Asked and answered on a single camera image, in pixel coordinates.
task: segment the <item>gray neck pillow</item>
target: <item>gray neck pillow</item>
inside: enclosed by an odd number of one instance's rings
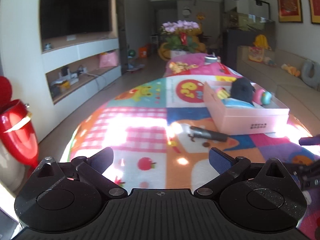
[[[313,76],[310,77],[310,72],[313,68]],[[318,88],[320,84],[320,65],[313,63],[311,60],[306,60],[301,70],[301,78],[309,87],[314,89]]]

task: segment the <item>pink gift bag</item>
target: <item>pink gift bag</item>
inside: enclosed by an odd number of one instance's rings
[[[116,52],[101,53],[99,68],[103,67],[115,67],[119,65],[118,54]]]

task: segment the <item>colorful blanket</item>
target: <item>colorful blanket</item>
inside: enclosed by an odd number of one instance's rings
[[[198,71],[198,75],[152,81],[107,102],[79,125],[62,159],[89,157],[110,146],[114,162],[104,176],[128,192],[133,188],[197,189],[219,175],[208,161],[211,147],[257,163],[270,157],[305,164],[319,159],[319,147],[298,145],[298,139],[308,132],[294,117],[272,134],[231,136],[227,142],[191,137],[190,126],[217,130],[204,105],[204,82],[232,81],[237,76],[220,72],[217,66]],[[319,239],[319,190],[303,194],[308,209],[299,229],[311,239]]]

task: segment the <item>pink blanket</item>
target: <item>pink blanket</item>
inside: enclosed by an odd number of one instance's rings
[[[205,53],[195,53],[195,54],[187,54],[182,56],[177,56],[170,60],[166,65],[166,72],[164,77],[174,76],[174,75],[212,75],[212,76],[227,76],[238,78],[241,76],[237,72],[232,69],[226,67],[221,63],[212,63],[209,65],[205,65],[204,57],[207,56]],[[188,65],[198,65],[198,68],[186,70],[180,72],[179,74],[174,74],[172,70],[169,68],[171,62],[182,62],[187,63]]]

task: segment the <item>red lid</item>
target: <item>red lid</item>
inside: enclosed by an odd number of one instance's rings
[[[11,101],[12,86],[10,81],[0,76],[0,106],[4,106]]]

